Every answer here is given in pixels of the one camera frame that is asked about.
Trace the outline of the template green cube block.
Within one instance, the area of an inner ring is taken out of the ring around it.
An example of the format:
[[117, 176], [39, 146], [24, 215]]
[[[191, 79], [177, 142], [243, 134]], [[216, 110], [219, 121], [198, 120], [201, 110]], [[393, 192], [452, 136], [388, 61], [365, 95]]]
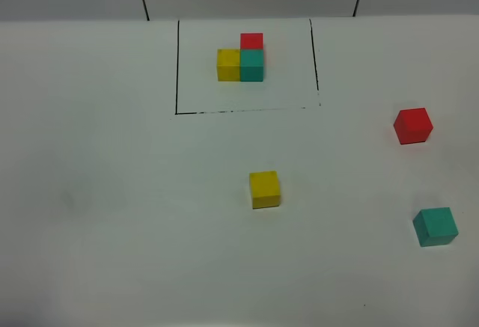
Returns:
[[240, 81], [262, 82], [264, 79], [264, 51], [262, 49], [240, 50]]

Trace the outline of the template yellow cube block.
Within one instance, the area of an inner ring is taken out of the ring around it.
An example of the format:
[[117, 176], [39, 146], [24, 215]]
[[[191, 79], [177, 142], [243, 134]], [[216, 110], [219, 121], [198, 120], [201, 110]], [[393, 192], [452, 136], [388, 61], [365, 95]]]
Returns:
[[239, 49], [217, 50], [216, 71], [220, 82], [240, 81], [240, 58]]

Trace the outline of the template red cube block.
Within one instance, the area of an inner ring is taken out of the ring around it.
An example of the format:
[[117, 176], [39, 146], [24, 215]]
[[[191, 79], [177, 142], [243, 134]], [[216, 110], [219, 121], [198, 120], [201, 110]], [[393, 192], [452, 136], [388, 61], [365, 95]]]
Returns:
[[241, 33], [240, 48], [263, 50], [263, 34], [262, 33]]

